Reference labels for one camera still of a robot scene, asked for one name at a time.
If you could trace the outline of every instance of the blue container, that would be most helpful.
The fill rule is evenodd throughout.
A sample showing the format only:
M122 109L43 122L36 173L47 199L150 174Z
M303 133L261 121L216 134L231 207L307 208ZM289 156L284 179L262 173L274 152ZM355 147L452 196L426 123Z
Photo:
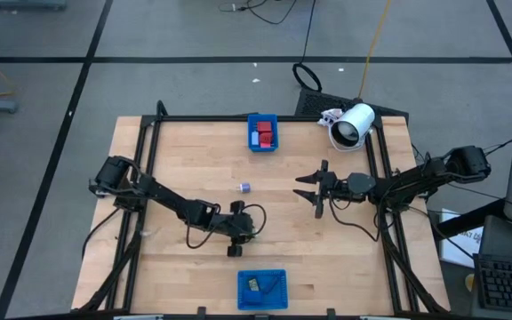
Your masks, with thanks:
M259 290L248 281L256 279ZM284 269L238 271L238 309L274 310L288 308L288 284Z
M258 132L258 122L269 121L272 123L272 133L274 139L272 140L270 148L261 148L260 144L252 144L252 133ZM252 152L273 152L280 146L280 139L277 132L277 116L276 115L248 115L248 148Z

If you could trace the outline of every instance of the wooden table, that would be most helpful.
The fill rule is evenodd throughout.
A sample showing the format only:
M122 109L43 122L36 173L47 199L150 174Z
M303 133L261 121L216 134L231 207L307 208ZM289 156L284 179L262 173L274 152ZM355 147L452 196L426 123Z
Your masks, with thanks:
M415 162L404 119L383 117L383 123L393 170L412 168ZM139 117L118 118L110 155L133 158L139 124ZM160 183L185 197L219 203L224 212L235 200L261 204L268 222L256 239L243 245L243 257L228 258L227 237L214 235L200 249L190 250L185 245L185 224L175 213L150 201L133 313L195 314L197 307L205 306L209 314L242 314L236 308L236 273L259 268L287 271L289 308L271 314L325 315L327 308L335 308L338 315L393 313L381 242L374 243L359 229L336 223L327 204L323 218L316 220L315 208L292 192L293 188L316 191L316 186L294 179L319 169L322 159L329 160L330 170L340 178L351 172L368 173L366 151L336 151L325 128L314 123L279 123L278 130L280 148L254 154L246 147L246 123L162 123L154 167ZM378 143L374 147L382 172ZM241 182L249 182L252 192L236 191ZM98 200L92 226L112 211L113 200L111 196ZM426 210L420 200L412 206ZM261 213L253 209L249 213L258 227ZM373 214L374 206L368 202L351 204L338 213L342 220L375 233ZM449 308L428 218L414 211L402 216L414 273L438 303ZM120 223L121 214L88 243L73 308L88 301L112 268ZM191 243L205 235L193 229ZM396 270L402 307L408 309L404 279ZM126 275L120 278L117 306L122 305L125 279Z

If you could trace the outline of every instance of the keyboard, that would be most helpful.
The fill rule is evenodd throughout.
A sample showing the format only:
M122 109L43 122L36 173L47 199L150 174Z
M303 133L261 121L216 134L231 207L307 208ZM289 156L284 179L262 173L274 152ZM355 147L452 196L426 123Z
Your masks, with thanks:
M482 308L512 312L512 257L474 255Z

